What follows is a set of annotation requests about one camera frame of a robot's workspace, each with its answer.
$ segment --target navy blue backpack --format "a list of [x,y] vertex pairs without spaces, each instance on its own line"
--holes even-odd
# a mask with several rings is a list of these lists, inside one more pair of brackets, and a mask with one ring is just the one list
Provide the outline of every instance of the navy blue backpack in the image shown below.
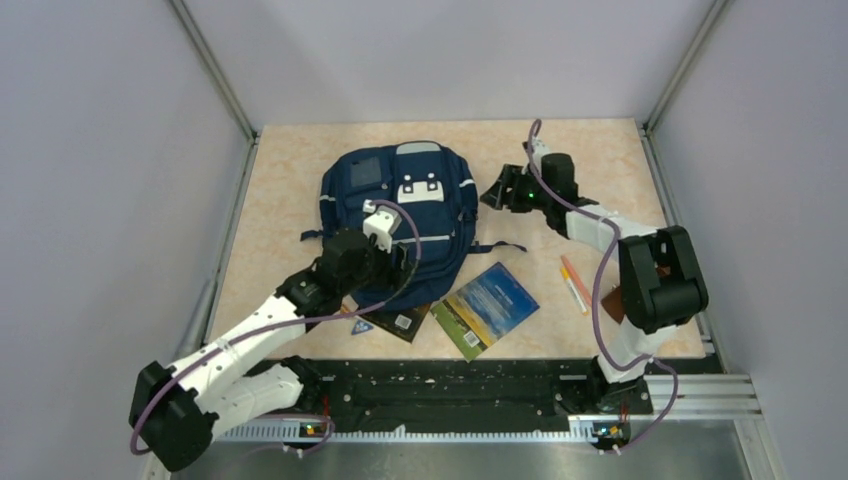
[[[301,240],[326,240],[342,227],[362,228],[366,199],[391,200],[403,207],[421,236],[421,262],[406,289],[384,307],[406,310],[434,302],[453,286],[469,253],[495,246],[476,245],[477,186],[468,163],[453,150],[431,141],[363,148],[343,155],[324,174],[319,207],[322,231],[308,231]],[[406,221],[393,235],[395,243],[415,239]],[[388,299],[388,290],[364,289],[351,296],[360,307]]]

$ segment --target beige tabletop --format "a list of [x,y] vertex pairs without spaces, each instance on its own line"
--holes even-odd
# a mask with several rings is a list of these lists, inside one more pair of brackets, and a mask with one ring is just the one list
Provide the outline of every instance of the beige tabletop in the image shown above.
[[[434,140],[468,160],[480,192],[497,178],[504,163],[523,165],[521,142],[529,120],[485,122],[415,122],[339,125],[268,126],[250,177],[236,231],[211,338],[252,313],[292,273],[320,254],[320,241],[300,242],[300,233],[317,229],[321,176],[342,154],[362,147],[411,140]],[[610,210],[649,225],[665,225],[642,144],[632,119],[548,120],[540,138],[552,151],[574,159],[580,194]],[[480,205],[477,239],[520,243],[469,255],[454,289],[495,262],[502,262],[538,301],[540,309],[479,358],[583,358],[598,353],[591,317],[581,315],[560,276],[565,254],[591,289],[601,254],[558,236],[539,212],[512,214]],[[618,266],[604,273],[603,292],[618,282]],[[301,355],[336,359],[462,358],[432,315],[427,315],[412,344],[375,328],[351,335],[353,319],[318,325],[277,349],[274,358]],[[601,326],[609,342],[617,325],[602,311]],[[689,322],[659,351],[664,357],[703,357],[695,322]]]

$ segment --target gray wall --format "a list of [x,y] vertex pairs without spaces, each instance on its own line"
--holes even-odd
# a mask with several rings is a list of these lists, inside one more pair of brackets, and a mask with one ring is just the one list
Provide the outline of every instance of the gray wall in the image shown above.
[[164,1],[0,2],[0,478],[136,478],[245,147]]
[[251,120],[647,117],[712,0],[189,0]]
[[731,363],[792,478],[844,478],[848,3],[736,2],[658,134]]

